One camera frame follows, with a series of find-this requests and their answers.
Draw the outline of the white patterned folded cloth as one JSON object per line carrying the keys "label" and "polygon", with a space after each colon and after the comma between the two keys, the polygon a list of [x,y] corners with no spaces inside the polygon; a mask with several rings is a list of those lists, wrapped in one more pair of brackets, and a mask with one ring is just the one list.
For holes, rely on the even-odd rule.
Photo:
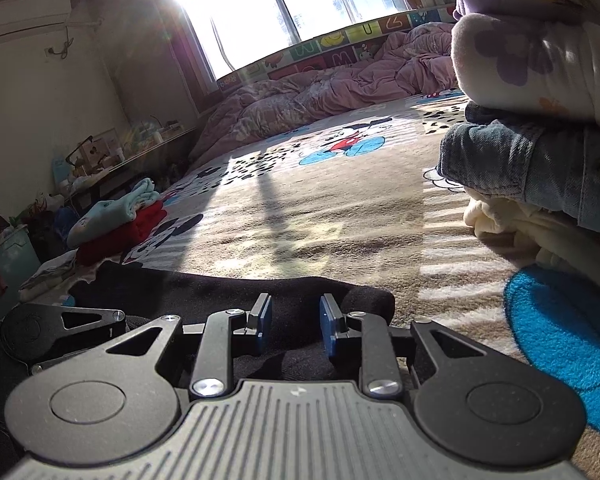
{"label": "white patterned folded cloth", "polygon": [[76,249],[50,259],[40,265],[30,278],[25,280],[18,289],[18,299],[23,304],[32,301],[48,290],[65,281],[76,272]]}

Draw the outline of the teal plastic bin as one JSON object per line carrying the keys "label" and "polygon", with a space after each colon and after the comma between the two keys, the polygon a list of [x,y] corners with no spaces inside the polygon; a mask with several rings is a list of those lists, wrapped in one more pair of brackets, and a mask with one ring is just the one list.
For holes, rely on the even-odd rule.
{"label": "teal plastic bin", "polygon": [[20,226],[4,238],[0,244],[0,274],[6,283],[6,290],[0,297],[0,318],[4,318],[18,304],[20,286],[39,266],[40,260],[25,226]]}

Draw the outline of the red folded garment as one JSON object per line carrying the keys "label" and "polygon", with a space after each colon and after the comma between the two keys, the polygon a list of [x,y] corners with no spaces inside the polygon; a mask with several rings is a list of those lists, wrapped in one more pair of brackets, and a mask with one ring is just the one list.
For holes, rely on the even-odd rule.
{"label": "red folded garment", "polygon": [[90,266],[103,258],[128,252],[146,240],[164,218],[166,218],[166,210],[163,208],[163,202],[157,200],[152,205],[137,211],[133,221],[82,244],[76,252],[76,263],[79,266]]}

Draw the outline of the light blue folded garment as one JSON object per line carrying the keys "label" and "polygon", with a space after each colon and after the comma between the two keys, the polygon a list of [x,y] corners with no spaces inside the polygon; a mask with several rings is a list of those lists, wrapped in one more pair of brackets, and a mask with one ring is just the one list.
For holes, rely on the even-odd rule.
{"label": "light blue folded garment", "polygon": [[67,237],[68,247],[78,248],[135,220],[141,209],[151,206],[158,198],[154,181],[143,178],[131,192],[117,200],[101,200],[71,228]]}

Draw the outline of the cream fleece garment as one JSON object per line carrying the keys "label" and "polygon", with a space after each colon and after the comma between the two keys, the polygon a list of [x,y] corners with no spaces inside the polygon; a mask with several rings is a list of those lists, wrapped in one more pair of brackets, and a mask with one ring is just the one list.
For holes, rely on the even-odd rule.
{"label": "cream fleece garment", "polygon": [[504,197],[486,197],[471,188],[464,222],[475,236],[510,233],[514,244],[536,250],[540,266],[577,273],[600,286],[600,235],[559,214]]}

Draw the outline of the cluttered low shelf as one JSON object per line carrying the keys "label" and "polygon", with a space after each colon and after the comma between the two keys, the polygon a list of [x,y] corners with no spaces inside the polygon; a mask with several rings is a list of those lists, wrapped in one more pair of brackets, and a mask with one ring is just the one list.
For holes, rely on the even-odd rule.
{"label": "cluttered low shelf", "polygon": [[172,120],[164,125],[145,122],[126,136],[114,129],[88,136],[65,158],[70,172],[61,195],[77,211],[86,211],[131,191],[144,177],[161,181],[185,164],[199,133],[198,127]]}

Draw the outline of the Mickey Mouse plush blanket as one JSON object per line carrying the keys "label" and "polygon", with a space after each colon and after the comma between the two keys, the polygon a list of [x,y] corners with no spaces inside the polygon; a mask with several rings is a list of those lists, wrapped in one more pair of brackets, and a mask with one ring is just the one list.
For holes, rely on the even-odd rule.
{"label": "Mickey Mouse plush blanket", "polygon": [[466,103],[374,105],[221,156],[164,192],[166,218],[125,262],[387,289],[394,324],[437,322],[576,388],[590,420],[576,462],[600,479],[600,286],[465,224],[470,197],[436,163]]}

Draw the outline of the blue denim jeans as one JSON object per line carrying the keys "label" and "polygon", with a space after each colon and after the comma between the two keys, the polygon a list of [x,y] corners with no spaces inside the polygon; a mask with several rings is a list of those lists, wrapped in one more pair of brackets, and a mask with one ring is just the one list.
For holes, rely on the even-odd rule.
{"label": "blue denim jeans", "polygon": [[566,214],[600,233],[600,127],[473,102],[440,143],[437,173],[488,197]]}

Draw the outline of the pink rumpled quilt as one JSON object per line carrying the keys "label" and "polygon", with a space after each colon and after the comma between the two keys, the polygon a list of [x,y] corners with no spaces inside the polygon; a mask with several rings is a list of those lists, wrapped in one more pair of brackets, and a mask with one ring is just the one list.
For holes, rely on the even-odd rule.
{"label": "pink rumpled quilt", "polygon": [[208,118],[188,160],[198,167],[295,128],[375,104],[457,87],[449,23],[393,32],[372,58],[350,66],[260,80],[226,98]]}

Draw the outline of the white floral fleece garment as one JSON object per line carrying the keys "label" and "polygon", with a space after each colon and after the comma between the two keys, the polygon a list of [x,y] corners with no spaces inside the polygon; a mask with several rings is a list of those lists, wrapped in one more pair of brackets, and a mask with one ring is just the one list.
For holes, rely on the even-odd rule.
{"label": "white floral fleece garment", "polygon": [[451,56],[480,106],[600,126],[600,25],[471,13],[453,27]]}

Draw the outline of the colourful alphabet foam mat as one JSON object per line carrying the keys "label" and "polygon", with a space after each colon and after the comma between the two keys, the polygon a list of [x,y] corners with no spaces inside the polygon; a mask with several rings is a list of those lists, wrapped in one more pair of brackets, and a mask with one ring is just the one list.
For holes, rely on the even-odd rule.
{"label": "colourful alphabet foam mat", "polygon": [[277,80],[309,70],[326,70],[372,58],[386,37],[429,22],[453,23],[454,6],[435,6],[400,12],[350,25],[261,58],[223,76],[218,86],[223,96],[260,80]]}

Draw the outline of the white wall air conditioner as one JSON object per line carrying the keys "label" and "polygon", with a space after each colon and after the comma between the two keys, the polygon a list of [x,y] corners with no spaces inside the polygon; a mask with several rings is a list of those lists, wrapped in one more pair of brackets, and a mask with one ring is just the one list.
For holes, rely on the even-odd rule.
{"label": "white wall air conditioner", "polygon": [[63,28],[71,12],[71,0],[0,1],[0,43]]}

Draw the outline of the window with white frame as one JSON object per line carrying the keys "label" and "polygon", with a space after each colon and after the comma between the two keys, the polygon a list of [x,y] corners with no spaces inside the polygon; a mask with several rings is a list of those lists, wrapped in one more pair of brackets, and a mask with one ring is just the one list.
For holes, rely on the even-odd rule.
{"label": "window with white frame", "polygon": [[175,0],[214,79],[286,47],[411,9],[412,0]]}

